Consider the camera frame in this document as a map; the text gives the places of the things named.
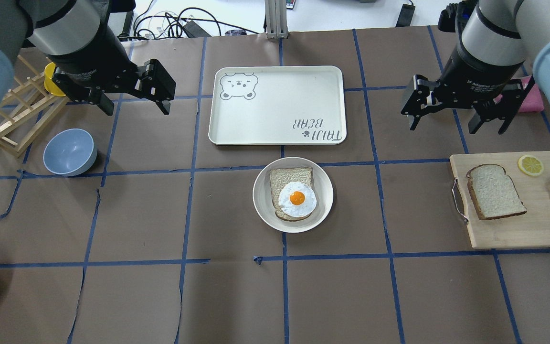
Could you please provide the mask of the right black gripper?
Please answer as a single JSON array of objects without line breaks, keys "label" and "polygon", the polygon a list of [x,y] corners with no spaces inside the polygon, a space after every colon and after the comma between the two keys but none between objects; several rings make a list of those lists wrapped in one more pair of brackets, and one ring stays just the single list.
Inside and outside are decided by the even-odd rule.
[{"label": "right black gripper", "polygon": [[410,130],[415,130],[423,116],[446,108],[474,107],[469,133],[476,134],[486,122],[499,119],[503,124],[498,134],[502,135],[535,85],[532,76],[511,80],[521,65],[522,62],[505,66],[485,63],[457,43],[439,80],[429,81],[423,75],[411,77],[400,113],[408,118]]}]

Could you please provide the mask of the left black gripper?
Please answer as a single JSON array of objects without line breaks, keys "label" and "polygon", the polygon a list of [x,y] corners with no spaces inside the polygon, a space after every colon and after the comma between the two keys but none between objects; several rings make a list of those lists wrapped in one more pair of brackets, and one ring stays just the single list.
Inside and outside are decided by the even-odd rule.
[{"label": "left black gripper", "polygon": [[[114,104],[105,92],[124,92],[154,102],[165,115],[175,97],[176,83],[157,59],[142,66],[129,60],[124,47],[107,25],[80,50],[52,55],[52,62],[67,76],[57,87],[72,101],[86,101],[112,116]],[[139,90],[135,85],[139,80]]]}]

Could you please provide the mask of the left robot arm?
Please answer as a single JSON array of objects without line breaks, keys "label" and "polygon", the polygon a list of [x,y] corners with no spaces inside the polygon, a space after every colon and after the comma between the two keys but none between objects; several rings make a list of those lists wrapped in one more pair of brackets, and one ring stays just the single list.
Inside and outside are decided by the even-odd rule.
[{"label": "left robot arm", "polygon": [[109,93],[155,102],[170,112],[176,83],[156,59],[130,61],[108,26],[111,13],[130,12],[133,0],[0,0],[0,102],[11,89],[25,41],[55,63],[53,82],[75,102],[112,115]]}]

